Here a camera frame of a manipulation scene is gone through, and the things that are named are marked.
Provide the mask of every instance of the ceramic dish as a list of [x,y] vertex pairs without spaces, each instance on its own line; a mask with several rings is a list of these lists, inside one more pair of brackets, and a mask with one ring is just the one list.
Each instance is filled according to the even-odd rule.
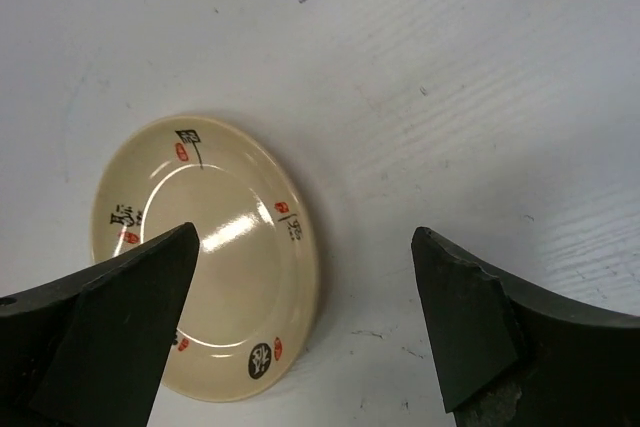
[[250,397],[287,372],[313,324],[319,265],[307,211],[249,136],[210,118],[171,117],[130,138],[104,172],[94,261],[186,221],[200,253],[163,383],[207,401]]

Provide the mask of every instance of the cream-colored plate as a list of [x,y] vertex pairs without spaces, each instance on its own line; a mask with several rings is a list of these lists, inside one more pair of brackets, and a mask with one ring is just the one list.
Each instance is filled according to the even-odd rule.
[[171,117],[135,134],[108,165],[93,208],[94,260],[186,221],[200,253],[163,383],[208,401],[255,395],[291,367],[313,323],[319,265],[307,211],[246,134]]

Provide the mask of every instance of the dark speck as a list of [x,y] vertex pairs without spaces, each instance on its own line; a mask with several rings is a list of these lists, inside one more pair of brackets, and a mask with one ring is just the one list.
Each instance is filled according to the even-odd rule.
[[371,330],[354,330],[351,332],[352,335],[368,335],[370,337],[377,337],[379,339],[384,340],[384,335],[379,334],[378,332],[372,332]]
[[403,347],[402,350],[404,350],[407,354],[412,355],[416,358],[422,359],[424,360],[424,355],[420,355],[420,354],[416,354],[413,350],[411,349],[407,349],[406,347]]

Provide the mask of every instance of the red stamp mark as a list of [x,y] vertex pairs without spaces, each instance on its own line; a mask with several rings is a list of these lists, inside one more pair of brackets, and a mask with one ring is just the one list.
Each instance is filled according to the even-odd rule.
[[185,337],[180,341],[180,345],[178,346],[178,352],[182,352],[187,347],[189,347],[189,339]]
[[276,362],[282,357],[282,342],[280,342],[279,337],[276,337],[276,340],[273,342],[273,356],[276,358]]
[[122,237],[127,244],[138,244],[140,243],[140,236],[134,234],[133,232],[120,232],[118,237]]
[[176,143],[176,155],[183,162],[186,162],[187,160],[189,160],[189,154],[187,154],[187,150],[184,148],[184,145],[182,145],[180,142]]
[[275,207],[276,207],[276,210],[281,214],[286,214],[287,212],[289,212],[289,206],[287,205],[286,202],[278,202],[276,203]]

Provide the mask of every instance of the black circular emblem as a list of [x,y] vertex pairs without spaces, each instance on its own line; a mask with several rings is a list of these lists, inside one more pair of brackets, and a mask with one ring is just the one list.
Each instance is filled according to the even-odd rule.
[[269,344],[256,345],[249,354],[249,376],[258,380],[271,365],[271,347]]

